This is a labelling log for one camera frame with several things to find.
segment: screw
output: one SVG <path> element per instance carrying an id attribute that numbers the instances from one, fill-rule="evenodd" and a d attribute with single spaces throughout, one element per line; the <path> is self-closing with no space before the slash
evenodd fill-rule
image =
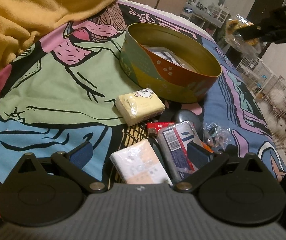
<path id="1" fill-rule="evenodd" d="M 192 188 L 192 184 L 189 182 L 179 182 L 176 184 L 176 187 L 179 190 L 187 191 L 187 190 L 190 190 Z"/>
<path id="2" fill-rule="evenodd" d="M 90 184 L 90 189 L 95 191 L 101 191 L 105 188 L 105 184 L 102 182 L 93 182 Z"/>

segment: gray computer mouse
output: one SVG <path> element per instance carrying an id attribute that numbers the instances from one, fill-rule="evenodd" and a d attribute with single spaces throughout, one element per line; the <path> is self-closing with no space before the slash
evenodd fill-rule
<path id="1" fill-rule="evenodd" d="M 198 116 L 194 114 L 192 111 L 187 110 L 187 109 L 178 110 L 176 114 L 174 114 L 172 121 L 173 122 L 183 122 L 183 121 L 192 122 L 197 132 L 198 137 L 201 140 L 203 139 L 203 124 L 199 120 Z"/>

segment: white wire cage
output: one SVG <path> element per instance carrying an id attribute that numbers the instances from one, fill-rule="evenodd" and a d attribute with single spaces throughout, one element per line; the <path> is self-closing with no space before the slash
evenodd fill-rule
<path id="1" fill-rule="evenodd" d="M 258 103 L 286 165 L 286 80 L 276 76 L 259 58 L 243 58 L 236 69 Z"/>

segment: illustrated bedsheet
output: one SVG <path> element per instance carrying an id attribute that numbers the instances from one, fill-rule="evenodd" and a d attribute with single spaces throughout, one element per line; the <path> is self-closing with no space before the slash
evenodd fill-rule
<path id="1" fill-rule="evenodd" d="M 85 140 L 93 152 L 83 170 L 108 185 L 120 181 L 110 154 L 147 137 L 143 124 L 127 127 L 115 107 L 118 95 L 140 90 L 119 65 L 126 27 L 136 22 L 188 35 L 222 66 L 222 75 L 204 102 L 163 100 L 166 110 L 157 120 L 168 121 L 183 108 L 205 123 L 229 127 L 230 143 L 237 146 L 238 156 L 257 153 L 280 180 L 286 167 L 262 114 L 215 42 L 197 28 L 119 0 L 94 17 L 49 33 L 0 72 L 0 186 L 25 152 L 48 157 L 56 151 L 68 152 Z M 150 139 L 150 143 L 159 155 L 157 142 Z"/>

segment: plastic bag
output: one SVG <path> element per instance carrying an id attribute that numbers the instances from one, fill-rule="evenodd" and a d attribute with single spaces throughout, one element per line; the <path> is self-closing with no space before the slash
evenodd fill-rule
<path id="1" fill-rule="evenodd" d="M 165 59 L 179 67 L 185 68 L 187 70 L 191 70 L 193 72 L 196 72 L 196 70 L 190 65 L 188 64 L 186 61 L 182 60 L 181 58 L 179 58 L 178 56 L 175 55 L 175 53 L 173 53 L 172 51 L 170 51 L 169 49 L 165 48 L 165 47 L 148 47 L 148 46 L 144 46 L 144 48 L 146 48 L 147 50 L 149 50 L 150 52 L 154 53 L 155 55 L 161 57 L 162 59 Z"/>
<path id="2" fill-rule="evenodd" d="M 211 147 L 222 147 L 225 150 L 229 144 L 230 128 L 224 129 L 216 123 L 205 123 L 203 129 L 203 140 Z"/>
<path id="3" fill-rule="evenodd" d="M 261 52 L 261 44 L 258 38 L 244 41 L 243 37 L 237 32 L 238 29 L 251 26 L 253 23 L 244 19 L 240 15 L 231 17 L 226 22 L 226 35 L 225 40 L 233 48 L 243 54 L 243 57 L 252 59 L 257 58 L 257 55 Z"/>
<path id="4" fill-rule="evenodd" d="M 202 147 L 202 143 L 191 122 L 183 121 L 162 128 L 157 133 L 157 141 L 175 182 L 197 171 L 197 167 L 187 157 L 187 145 L 194 142 Z"/>

